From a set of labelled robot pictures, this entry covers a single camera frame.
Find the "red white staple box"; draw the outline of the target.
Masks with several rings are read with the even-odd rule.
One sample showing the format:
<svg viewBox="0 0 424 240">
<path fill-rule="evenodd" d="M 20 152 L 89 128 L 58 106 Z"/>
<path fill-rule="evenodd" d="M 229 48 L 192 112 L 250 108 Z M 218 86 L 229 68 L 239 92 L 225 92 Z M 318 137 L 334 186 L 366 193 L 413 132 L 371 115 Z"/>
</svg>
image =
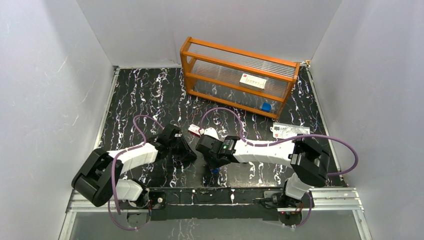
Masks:
<svg viewBox="0 0 424 240">
<path fill-rule="evenodd" d="M 188 127 L 188 132 L 194 136 L 200 137 L 203 134 L 204 130 L 195 124 L 191 124 Z"/>
</svg>

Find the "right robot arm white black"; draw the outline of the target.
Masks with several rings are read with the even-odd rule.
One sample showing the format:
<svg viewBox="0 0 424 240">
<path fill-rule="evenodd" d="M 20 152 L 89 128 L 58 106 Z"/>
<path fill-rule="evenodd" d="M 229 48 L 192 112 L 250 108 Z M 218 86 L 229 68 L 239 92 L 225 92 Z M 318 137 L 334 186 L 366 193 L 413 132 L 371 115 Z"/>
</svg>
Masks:
<svg viewBox="0 0 424 240">
<path fill-rule="evenodd" d="M 295 207 L 304 193 L 311 188 L 324 187 L 328 177 L 330 155 L 318 143 L 304 135 L 274 145 L 270 141 L 248 144 L 237 136 L 227 136 L 223 141 L 203 134 L 195 149 L 203 155 L 211 170 L 230 163 L 270 163 L 293 169 L 283 187 L 282 202 Z"/>
</svg>

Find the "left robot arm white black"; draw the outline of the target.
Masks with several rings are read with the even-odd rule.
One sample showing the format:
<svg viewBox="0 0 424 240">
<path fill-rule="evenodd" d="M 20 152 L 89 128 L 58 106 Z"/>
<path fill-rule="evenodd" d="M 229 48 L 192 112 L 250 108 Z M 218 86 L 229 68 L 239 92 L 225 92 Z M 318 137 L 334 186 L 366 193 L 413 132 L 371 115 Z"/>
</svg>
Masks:
<svg viewBox="0 0 424 240">
<path fill-rule="evenodd" d="M 72 179 L 71 187 L 95 207 L 117 198 L 129 201 L 137 208 L 147 208 L 153 203 L 150 189 L 136 179 L 121 179 L 120 175 L 160 160 L 191 162 L 196 158 L 181 129 L 167 124 L 159 134 L 148 138 L 143 146 L 109 151 L 94 149 Z"/>
</svg>

